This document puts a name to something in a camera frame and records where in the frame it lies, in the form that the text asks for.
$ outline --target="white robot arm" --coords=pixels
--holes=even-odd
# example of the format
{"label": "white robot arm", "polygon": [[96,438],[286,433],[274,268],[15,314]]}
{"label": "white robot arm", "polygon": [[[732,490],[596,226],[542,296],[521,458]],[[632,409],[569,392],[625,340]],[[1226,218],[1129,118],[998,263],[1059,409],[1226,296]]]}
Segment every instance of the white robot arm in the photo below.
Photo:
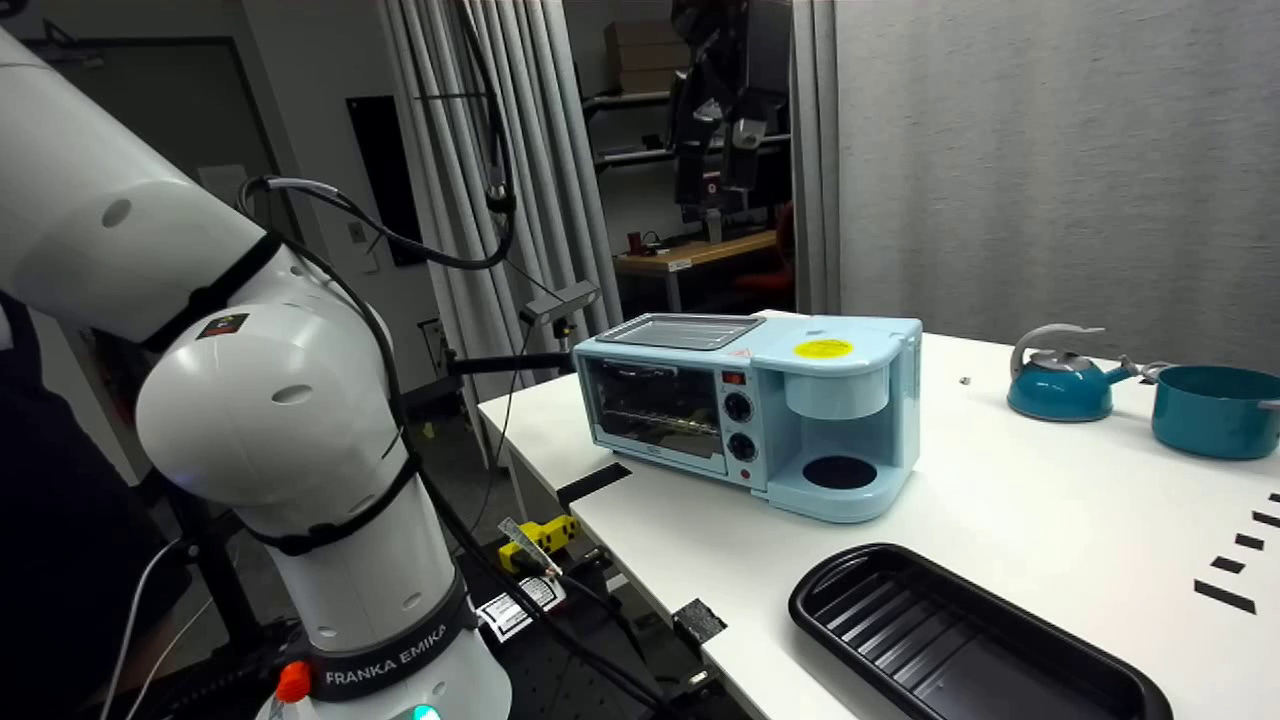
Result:
{"label": "white robot arm", "polygon": [[0,287],[164,347],[144,453],[274,544],[317,716],[509,716],[358,299],[3,32],[0,97]]}

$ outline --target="table surface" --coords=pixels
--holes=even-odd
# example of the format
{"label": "table surface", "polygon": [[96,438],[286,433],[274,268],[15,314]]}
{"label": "table surface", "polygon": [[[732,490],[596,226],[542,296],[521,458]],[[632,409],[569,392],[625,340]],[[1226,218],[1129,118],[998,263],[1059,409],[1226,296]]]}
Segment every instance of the table surface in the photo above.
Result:
{"label": "table surface", "polygon": [[617,268],[625,276],[673,276],[673,273],[687,273],[687,268],[703,268],[703,263],[725,263],[736,256],[752,256],[752,252],[767,252],[777,248],[777,231],[752,231],[752,237],[736,237],[736,242],[694,242],[694,245],[676,245],[661,256],[617,256]]}
{"label": "table surface", "polygon": [[[1147,671],[1180,720],[1280,716],[1280,460],[1214,466],[1147,433],[1155,390],[1118,383],[1103,426],[1036,426],[1004,409],[1009,347],[923,340],[923,453],[888,517],[831,529],[736,490],[632,466],[574,504],[665,613],[703,600],[729,627],[707,659],[760,716],[896,716],[790,621],[798,582],[852,544],[906,544]],[[553,493],[617,466],[590,438],[580,383],[515,396],[509,442]],[[1192,592],[1214,582],[1258,615]]]}

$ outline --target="black tray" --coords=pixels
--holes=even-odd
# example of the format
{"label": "black tray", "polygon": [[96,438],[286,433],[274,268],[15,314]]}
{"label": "black tray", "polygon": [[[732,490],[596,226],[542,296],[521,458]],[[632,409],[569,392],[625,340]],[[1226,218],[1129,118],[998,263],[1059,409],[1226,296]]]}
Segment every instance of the black tray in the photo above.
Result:
{"label": "black tray", "polygon": [[896,544],[829,556],[791,621],[912,716],[1174,716],[1143,671]]}

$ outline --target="gray curtain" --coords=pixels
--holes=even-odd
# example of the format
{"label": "gray curtain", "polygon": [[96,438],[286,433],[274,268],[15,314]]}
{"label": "gray curtain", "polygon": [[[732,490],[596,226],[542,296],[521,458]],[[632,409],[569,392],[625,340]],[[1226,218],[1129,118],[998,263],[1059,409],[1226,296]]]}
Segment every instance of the gray curtain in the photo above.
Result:
{"label": "gray curtain", "polygon": [[801,293],[1280,374],[1280,5],[798,0]]}
{"label": "gray curtain", "polygon": [[[562,0],[381,5],[429,242],[451,256],[487,256],[502,242],[483,204],[492,145],[478,125],[482,89],[460,9],[478,26],[514,150],[515,252],[496,273],[431,268],[449,346],[460,355],[553,347],[548,334],[526,337],[521,310],[578,279],[602,285],[602,299],[578,323],[602,334],[620,320],[620,296]],[[505,376],[482,383],[482,396],[496,392],[509,392]]]}

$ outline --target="blue bowl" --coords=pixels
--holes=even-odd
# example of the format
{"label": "blue bowl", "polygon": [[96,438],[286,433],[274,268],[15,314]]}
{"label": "blue bowl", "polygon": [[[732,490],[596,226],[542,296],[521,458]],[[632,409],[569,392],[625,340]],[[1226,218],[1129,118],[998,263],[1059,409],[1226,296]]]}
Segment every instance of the blue bowl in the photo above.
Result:
{"label": "blue bowl", "polygon": [[1280,376],[1183,366],[1161,374],[1154,433],[1166,450],[1260,460],[1280,438]]}

